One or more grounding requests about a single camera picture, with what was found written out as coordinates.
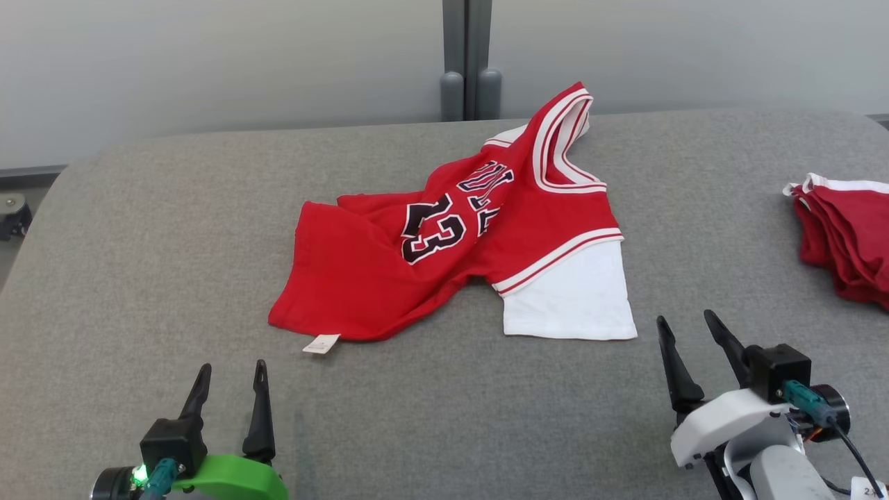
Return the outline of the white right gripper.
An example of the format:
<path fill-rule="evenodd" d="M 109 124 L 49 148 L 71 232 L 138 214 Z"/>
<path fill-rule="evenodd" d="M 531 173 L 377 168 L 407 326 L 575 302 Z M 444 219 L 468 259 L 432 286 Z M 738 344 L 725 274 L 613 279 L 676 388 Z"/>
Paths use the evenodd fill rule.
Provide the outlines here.
<path fill-rule="evenodd" d="M 847 402 L 839 397 L 829 404 L 820 387 L 784 385 L 777 390 L 775 403 L 749 389 L 745 347 L 714 310 L 703 311 L 703 317 L 715 343 L 723 349 L 740 389 L 706 403 L 701 386 L 693 382 L 676 349 L 669 323 L 664 316 L 657 317 L 670 405 L 679 425 L 670 439 L 670 449 L 679 467 L 696 465 L 706 453 L 715 452 L 720 446 L 728 451 L 758 453 L 759 449 L 782 445 L 804 453 L 806 429 L 811 431 L 812 441 L 838 439 L 839 434 L 851 430 Z"/>

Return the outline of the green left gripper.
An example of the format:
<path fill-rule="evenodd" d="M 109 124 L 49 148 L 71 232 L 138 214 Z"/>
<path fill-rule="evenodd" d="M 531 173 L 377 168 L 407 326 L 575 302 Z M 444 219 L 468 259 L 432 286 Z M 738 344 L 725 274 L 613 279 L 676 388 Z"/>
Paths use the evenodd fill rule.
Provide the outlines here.
<path fill-rule="evenodd" d="M 211 379 L 212 365 L 203 364 L 181 409 L 180 419 L 202 415 Z M 266 465 L 275 459 L 276 443 L 269 372 L 264 360 L 256 362 L 253 390 L 253 412 L 247 436 L 242 441 L 244 458 L 211 455 L 190 478 L 186 476 L 186 468 L 171 458 L 162 459 L 153 469 L 145 463 L 136 467 L 111 467 L 96 478 L 91 498 L 167 499 L 171 493 L 199 492 L 212 499 L 288 499 L 282 478 Z"/>

